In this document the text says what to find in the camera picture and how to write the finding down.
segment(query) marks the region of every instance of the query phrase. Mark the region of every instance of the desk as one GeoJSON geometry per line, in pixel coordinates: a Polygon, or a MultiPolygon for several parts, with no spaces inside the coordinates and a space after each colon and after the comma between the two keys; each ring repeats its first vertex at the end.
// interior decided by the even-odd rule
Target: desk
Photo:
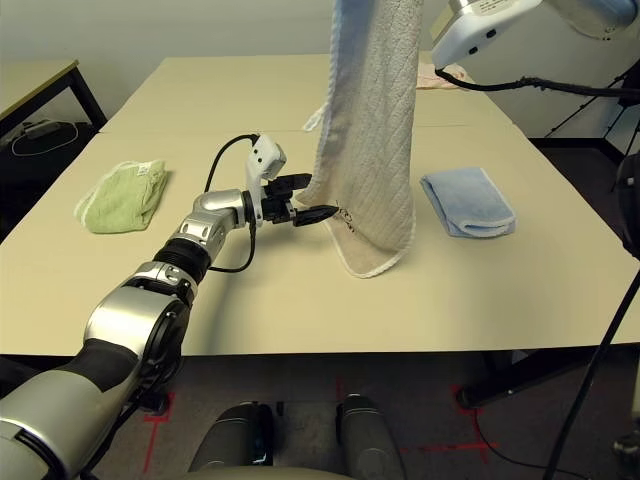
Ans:
{"type": "MultiPolygon", "coordinates": [[[[101,131],[300,131],[325,102],[328,78],[328,55],[167,58],[101,131]]],[[[416,92],[416,127],[487,123],[511,121],[483,93],[416,92]]]]}
{"type": "Polygon", "coordinates": [[[40,60],[0,66],[0,135],[70,87],[96,129],[107,121],[78,70],[77,60],[40,60]]]}
{"type": "MultiPolygon", "coordinates": [[[[282,174],[311,171],[317,132],[266,133],[289,159],[282,174]]],[[[177,228],[232,135],[96,135],[0,245],[0,352],[75,354],[92,309],[177,228]],[[173,173],[147,231],[93,235],[72,217],[112,165],[155,158],[173,173]]],[[[216,188],[243,185],[246,155],[246,145],[229,150],[216,188]]],[[[511,350],[600,341],[636,261],[516,127],[418,127],[411,170],[416,237],[398,265],[356,279],[322,225],[266,225],[249,270],[210,272],[201,284],[183,352],[511,350]],[[509,199],[515,234],[481,241],[445,233],[418,179],[469,165],[484,167],[509,199]]],[[[247,236],[230,235],[217,263],[241,264],[247,236]]],[[[636,299],[616,342],[640,340],[639,315],[636,299]]]]}

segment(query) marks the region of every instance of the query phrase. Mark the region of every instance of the white wall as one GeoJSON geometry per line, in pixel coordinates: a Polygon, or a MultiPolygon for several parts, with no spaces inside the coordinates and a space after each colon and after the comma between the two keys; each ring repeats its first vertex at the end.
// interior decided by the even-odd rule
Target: white wall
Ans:
{"type": "MultiPolygon", "coordinates": [[[[425,0],[423,48],[447,0],[425,0]]],[[[323,53],[329,49],[332,0],[2,0],[3,61],[73,57],[107,116],[167,56],[323,53]]],[[[545,5],[484,52],[462,62],[478,82],[537,75],[605,85],[640,55],[638,37],[598,42],[580,36],[545,5]]],[[[532,89],[493,95],[529,136],[541,136],[580,97],[532,89]]],[[[599,136],[615,114],[599,100],[561,136],[599,136]]],[[[68,94],[46,114],[80,119],[68,94]]],[[[629,111],[612,139],[630,137],[640,110],[629,111]]]]}

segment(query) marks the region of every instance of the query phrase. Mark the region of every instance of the gray carpet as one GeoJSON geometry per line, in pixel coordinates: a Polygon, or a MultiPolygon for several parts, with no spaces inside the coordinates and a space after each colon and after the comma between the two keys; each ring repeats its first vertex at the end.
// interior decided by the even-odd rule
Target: gray carpet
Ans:
{"type": "MultiPolygon", "coordinates": [[[[561,466],[593,479],[615,478],[610,447],[631,428],[635,360],[630,349],[609,356],[561,466]]],[[[543,463],[581,373],[575,370],[489,405],[480,414],[481,428],[507,455],[543,463]]],[[[95,472],[102,480],[175,478],[187,470],[222,411],[257,400],[273,406],[285,402],[284,415],[276,418],[276,465],[344,473],[335,408],[346,393],[358,392],[385,413],[410,479],[539,479],[540,471],[508,464],[479,448],[471,418],[456,406],[452,389],[484,374],[476,353],[188,358],[171,387],[175,396],[168,420],[154,426],[136,413],[95,472]]]]}

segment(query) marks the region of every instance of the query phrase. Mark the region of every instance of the silver robot arm segment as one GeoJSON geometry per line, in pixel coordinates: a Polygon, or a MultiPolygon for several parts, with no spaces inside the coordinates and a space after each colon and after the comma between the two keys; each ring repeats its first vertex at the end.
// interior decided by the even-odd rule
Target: silver robot arm segment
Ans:
{"type": "Polygon", "coordinates": [[[123,405],[179,360],[197,285],[245,218],[240,190],[200,195],[153,261],[94,310],[78,355],[0,401],[6,478],[73,478],[81,471],[123,405]]]}

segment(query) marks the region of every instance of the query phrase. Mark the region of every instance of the cloth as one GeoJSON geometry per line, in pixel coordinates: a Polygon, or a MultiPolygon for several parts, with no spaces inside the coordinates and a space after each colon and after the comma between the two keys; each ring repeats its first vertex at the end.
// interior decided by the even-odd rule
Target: cloth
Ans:
{"type": "Polygon", "coordinates": [[[329,94],[314,174],[298,200],[333,204],[325,221],[347,270],[382,273],[407,251],[421,0],[337,0],[329,94]]]}
{"type": "MultiPolygon", "coordinates": [[[[467,71],[458,64],[454,63],[453,65],[449,65],[444,70],[458,80],[469,81],[467,71]]],[[[431,90],[434,88],[458,88],[458,86],[436,75],[436,67],[433,63],[420,62],[418,65],[418,82],[416,88],[418,90],[431,90]]]]}
{"type": "Polygon", "coordinates": [[[484,169],[432,173],[420,183],[449,235],[489,238],[515,231],[516,214],[484,169]]]}
{"type": "Polygon", "coordinates": [[[78,202],[73,215],[93,233],[144,230],[166,183],[162,160],[120,163],[78,202]]]}

